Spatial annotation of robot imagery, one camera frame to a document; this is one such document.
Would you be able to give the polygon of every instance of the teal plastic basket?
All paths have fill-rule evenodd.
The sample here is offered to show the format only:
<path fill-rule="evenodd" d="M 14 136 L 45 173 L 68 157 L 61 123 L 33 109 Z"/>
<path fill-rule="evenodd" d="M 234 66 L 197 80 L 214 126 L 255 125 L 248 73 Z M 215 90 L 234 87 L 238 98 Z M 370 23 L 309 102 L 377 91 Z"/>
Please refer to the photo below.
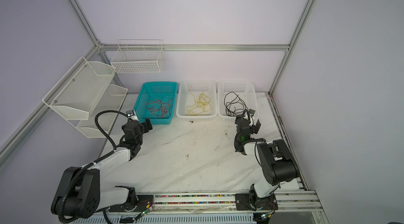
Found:
<path fill-rule="evenodd" d="M 175 114 L 176 82 L 147 82 L 142 85 L 134 111 L 139 122 L 150 119 L 152 125 L 170 124 Z"/>

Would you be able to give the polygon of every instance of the work surface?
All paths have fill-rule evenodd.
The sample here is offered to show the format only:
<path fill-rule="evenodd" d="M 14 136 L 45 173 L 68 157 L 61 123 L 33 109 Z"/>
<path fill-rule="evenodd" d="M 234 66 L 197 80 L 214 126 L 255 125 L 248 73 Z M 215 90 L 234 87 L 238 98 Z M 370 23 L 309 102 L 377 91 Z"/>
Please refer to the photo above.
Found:
<path fill-rule="evenodd" d="M 128 94 L 121 111 L 132 110 L 137 94 Z M 261 128 L 254 138 L 280 139 L 264 93 L 257 93 Z M 116 144 L 123 135 L 124 116 L 111 131 Z M 234 151 L 236 125 L 219 116 L 204 122 L 188 122 L 174 115 L 169 125 L 154 125 L 144 134 L 138 155 L 107 175 L 101 189 L 132 186 L 137 192 L 225 192 L 248 190 L 263 176 L 254 155 Z M 107 142 L 102 154 L 112 150 Z M 298 190 L 296 179 L 279 190 Z"/>

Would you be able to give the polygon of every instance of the basket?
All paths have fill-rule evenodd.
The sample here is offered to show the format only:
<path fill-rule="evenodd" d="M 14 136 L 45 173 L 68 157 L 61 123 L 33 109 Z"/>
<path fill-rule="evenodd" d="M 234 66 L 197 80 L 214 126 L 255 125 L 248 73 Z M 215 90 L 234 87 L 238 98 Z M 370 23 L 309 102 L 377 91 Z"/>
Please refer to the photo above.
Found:
<path fill-rule="evenodd" d="M 117 73 L 156 73 L 164 65 L 161 40 L 118 40 L 118 51 L 111 60 Z"/>
<path fill-rule="evenodd" d="M 256 101 L 256 94 L 254 85 L 248 81 L 241 80 L 221 80 L 218 82 L 217 86 L 217 110 L 219 116 L 228 122 L 235 122 L 236 117 L 227 116 L 225 109 L 225 96 L 230 92 L 235 92 L 240 99 L 244 100 L 248 109 L 255 110 L 254 119 L 257 120 L 259 116 L 258 103 Z M 232 101 L 236 98 L 236 95 L 231 93 L 226 97 L 226 101 Z M 242 105 L 235 104 L 231 108 L 242 108 Z"/>
<path fill-rule="evenodd" d="M 78 131 L 82 132 L 87 138 L 93 137 L 104 137 L 101 131 L 98 130 L 95 125 L 95 116 L 105 110 L 116 110 L 119 111 L 126 97 L 128 89 L 120 87 L 118 85 L 109 85 L 104 95 L 98 102 L 98 105 L 94 109 L 93 113 L 90 115 L 88 120 L 80 120 L 76 128 Z M 112 128 L 115 118 L 118 116 L 116 113 L 105 113 L 98 117 L 98 122 L 101 128 L 106 132 Z"/>
<path fill-rule="evenodd" d="M 217 115 L 216 103 L 215 81 L 184 80 L 179 85 L 176 115 L 186 121 L 211 120 Z"/>
<path fill-rule="evenodd" d="M 150 119 L 153 125 L 170 124 L 175 113 L 176 82 L 147 82 L 142 85 L 134 111 L 139 122 Z"/>
<path fill-rule="evenodd" d="M 115 67 L 80 59 L 83 65 L 51 101 L 43 102 L 65 120 L 88 120 L 115 75 Z"/>

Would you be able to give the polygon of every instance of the white wire mesh basket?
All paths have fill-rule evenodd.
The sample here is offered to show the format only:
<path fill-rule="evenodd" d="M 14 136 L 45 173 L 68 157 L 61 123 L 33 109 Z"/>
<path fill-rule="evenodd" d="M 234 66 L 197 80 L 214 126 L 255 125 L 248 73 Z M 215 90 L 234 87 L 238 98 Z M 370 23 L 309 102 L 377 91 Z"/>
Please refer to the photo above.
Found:
<path fill-rule="evenodd" d="M 117 40 L 118 51 L 111 60 L 117 73 L 161 72 L 164 51 L 161 40 Z"/>
<path fill-rule="evenodd" d="M 177 117 L 186 121 L 211 120 L 217 115 L 216 83 L 184 80 L 178 89 Z"/>
<path fill-rule="evenodd" d="M 119 111 L 125 100 L 127 92 L 128 89 L 124 87 L 120 87 L 118 85 L 108 85 L 107 90 L 98 102 L 96 108 L 94 109 L 88 120 L 80 120 L 80 122 L 76 126 L 78 131 L 82 132 L 83 135 L 87 136 L 87 138 L 104 137 L 104 135 L 101 133 L 101 131 L 98 130 L 97 126 L 95 125 L 95 116 L 99 112 L 105 110 Z M 98 123 L 106 133 L 109 133 L 109 131 L 111 130 L 112 124 L 114 124 L 117 115 L 118 114 L 116 113 L 109 112 L 98 117 Z"/>
<path fill-rule="evenodd" d="M 231 102 L 237 98 L 237 95 L 243 100 L 248 109 L 255 110 L 254 120 L 258 120 L 258 102 L 256 100 L 254 84 L 249 81 L 241 80 L 221 80 L 217 84 L 217 110 L 218 115 L 227 122 L 235 122 L 236 117 L 228 116 L 226 113 L 225 102 Z M 231 104 L 229 106 L 231 111 L 237 110 L 242 114 L 244 106 L 240 103 Z"/>
<path fill-rule="evenodd" d="M 53 100 L 43 102 L 65 120 L 88 120 L 115 75 L 115 67 L 86 61 Z"/>

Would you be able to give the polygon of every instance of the white wall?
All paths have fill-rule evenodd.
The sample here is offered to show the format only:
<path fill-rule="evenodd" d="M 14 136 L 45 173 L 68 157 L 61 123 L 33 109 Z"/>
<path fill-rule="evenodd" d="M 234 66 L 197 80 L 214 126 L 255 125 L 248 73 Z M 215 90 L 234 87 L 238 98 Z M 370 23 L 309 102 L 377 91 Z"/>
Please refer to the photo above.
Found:
<path fill-rule="evenodd" d="M 331 224 L 404 223 L 404 0 L 318 0 L 275 90 Z"/>
<path fill-rule="evenodd" d="M 115 52 L 107 51 L 112 59 Z M 166 51 L 160 73 L 118 74 L 129 92 L 139 92 L 150 81 L 186 79 L 247 80 L 255 91 L 268 92 L 284 56 L 282 51 Z"/>
<path fill-rule="evenodd" d="M 0 0 L 0 146 L 92 44 L 66 0 Z M 54 224 L 63 171 L 101 150 L 50 111 L 0 173 L 0 222 Z"/>
<path fill-rule="evenodd" d="M 78 0 L 103 43 L 289 44 L 306 0 Z"/>

